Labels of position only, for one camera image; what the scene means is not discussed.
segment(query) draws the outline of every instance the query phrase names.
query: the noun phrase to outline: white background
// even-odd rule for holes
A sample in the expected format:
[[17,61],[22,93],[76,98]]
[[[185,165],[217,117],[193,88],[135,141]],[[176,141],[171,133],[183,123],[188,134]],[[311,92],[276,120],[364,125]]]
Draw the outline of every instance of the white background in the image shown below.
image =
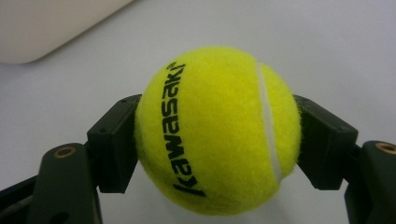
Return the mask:
[[[0,63],[0,189],[36,175],[53,147],[84,143],[119,99],[208,45],[271,65],[294,93],[357,128],[358,145],[396,142],[394,1],[137,0],[38,61]],[[346,185],[313,189],[296,167],[257,210],[204,217],[165,199],[138,164],[124,195],[100,197],[105,223],[347,223]]]

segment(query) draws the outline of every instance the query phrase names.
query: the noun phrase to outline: tennis ball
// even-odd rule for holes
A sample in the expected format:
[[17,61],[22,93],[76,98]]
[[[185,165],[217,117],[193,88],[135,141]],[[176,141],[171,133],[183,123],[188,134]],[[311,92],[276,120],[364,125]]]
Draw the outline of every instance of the tennis ball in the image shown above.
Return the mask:
[[290,90],[267,65],[228,47],[176,57],[151,80],[135,115],[138,158],[171,201],[234,215],[268,201],[301,140]]

